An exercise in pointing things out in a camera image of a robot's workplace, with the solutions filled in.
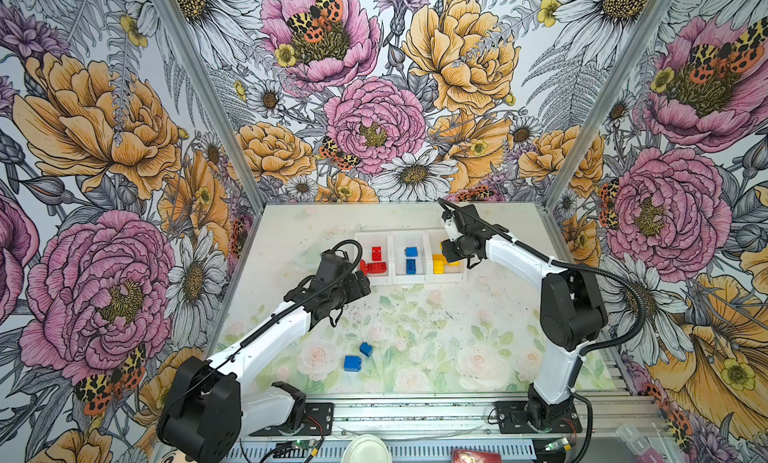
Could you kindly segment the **yellow lego small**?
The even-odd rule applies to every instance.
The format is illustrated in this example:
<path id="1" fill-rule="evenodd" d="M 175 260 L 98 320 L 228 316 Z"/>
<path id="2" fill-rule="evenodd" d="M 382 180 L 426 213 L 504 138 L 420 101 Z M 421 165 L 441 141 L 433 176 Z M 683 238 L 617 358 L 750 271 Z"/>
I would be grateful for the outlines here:
<path id="1" fill-rule="evenodd" d="M 446 259 L 441 254 L 434 254 L 432 256 L 433 273 L 435 275 L 442 275 L 445 273 Z"/>

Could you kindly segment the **red lego long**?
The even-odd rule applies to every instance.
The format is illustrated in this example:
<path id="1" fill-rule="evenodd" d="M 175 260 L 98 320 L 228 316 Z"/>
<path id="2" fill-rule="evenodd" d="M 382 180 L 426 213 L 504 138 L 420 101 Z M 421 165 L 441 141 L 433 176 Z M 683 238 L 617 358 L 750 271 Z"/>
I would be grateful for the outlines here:
<path id="1" fill-rule="evenodd" d="M 387 263 L 383 261 L 367 263 L 367 269 L 367 275 L 384 275 L 388 271 Z"/>

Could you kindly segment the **white three-compartment tray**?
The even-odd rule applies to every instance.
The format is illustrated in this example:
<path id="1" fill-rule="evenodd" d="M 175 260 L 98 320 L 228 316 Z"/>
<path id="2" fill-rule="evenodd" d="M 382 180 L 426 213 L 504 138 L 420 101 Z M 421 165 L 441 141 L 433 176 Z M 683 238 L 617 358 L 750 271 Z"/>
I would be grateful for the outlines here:
<path id="1" fill-rule="evenodd" d="M 448 263 L 443 229 L 363 231 L 355 234 L 363 247 L 360 269 L 372 286 L 448 284 L 466 279 L 463 261 Z"/>

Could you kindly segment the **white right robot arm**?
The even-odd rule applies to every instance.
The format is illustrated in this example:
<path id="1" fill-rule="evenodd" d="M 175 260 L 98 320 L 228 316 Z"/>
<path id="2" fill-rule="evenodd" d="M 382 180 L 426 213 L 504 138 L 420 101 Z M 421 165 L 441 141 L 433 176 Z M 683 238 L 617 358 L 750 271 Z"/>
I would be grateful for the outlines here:
<path id="1" fill-rule="evenodd" d="M 473 205 L 460 207 L 442 198 L 438 203 L 448 235 L 441 243 L 447 261 L 464 260 L 469 269 L 490 261 L 539 291 L 539 324 L 547 346 L 519 417 L 534 431 L 550 430 L 572 413 L 575 383 L 587 355 L 621 346 L 640 335 L 647 320 L 646 300 L 626 277 L 548 257 L 503 226 L 482 219 Z M 630 327 L 602 342 L 598 337 L 608 325 L 608 313 L 600 279 L 627 290 L 636 307 Z"/>

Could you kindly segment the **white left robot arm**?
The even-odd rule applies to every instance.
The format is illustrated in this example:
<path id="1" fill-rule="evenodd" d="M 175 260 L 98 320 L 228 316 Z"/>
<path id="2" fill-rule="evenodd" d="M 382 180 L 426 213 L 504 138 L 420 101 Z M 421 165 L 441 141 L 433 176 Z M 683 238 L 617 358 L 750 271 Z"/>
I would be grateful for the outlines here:
<path id="1" fill-rule="evenodd" d="M 177 369 L 156 424 L 161 443 L 195 462 L 219 462 L 241 438 L 273 429 L 293 433 L 306 421 L 306 396 L 276 382 L 251 397 L 243 391 L 285 348 L 345 305 L 369 295 L 356 257 L 341 244 L 321 255 L 318 269 L 289 290 L 275 311 L 244 337 L 205 360 L 190 357 Z"/>

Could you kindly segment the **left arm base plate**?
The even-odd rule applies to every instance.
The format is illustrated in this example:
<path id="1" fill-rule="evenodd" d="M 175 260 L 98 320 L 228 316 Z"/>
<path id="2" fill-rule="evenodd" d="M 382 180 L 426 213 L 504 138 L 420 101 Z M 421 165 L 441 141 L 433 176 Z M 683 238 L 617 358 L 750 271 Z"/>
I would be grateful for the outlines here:
<path id="1" fill-rule="evenodd" d="M 286 425 L 267 427 L 250 433 L 251 437 L 330 436 L 333 430 L 335 405 L 330 402 L 307 403 L 300 425 L 289 430 Z"/>

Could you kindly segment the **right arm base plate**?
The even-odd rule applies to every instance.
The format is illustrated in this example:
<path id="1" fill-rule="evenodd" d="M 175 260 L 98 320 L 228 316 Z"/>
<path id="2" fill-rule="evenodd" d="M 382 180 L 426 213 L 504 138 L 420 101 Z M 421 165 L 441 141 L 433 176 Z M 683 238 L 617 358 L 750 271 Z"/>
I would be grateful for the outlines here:
<path id="1" fill-rule="evenodd" d="M 580 433 L 582 424 L 572 400 L 557 405 L 537 401 L 497 401 L 494 416 L 502 434 Z"/>

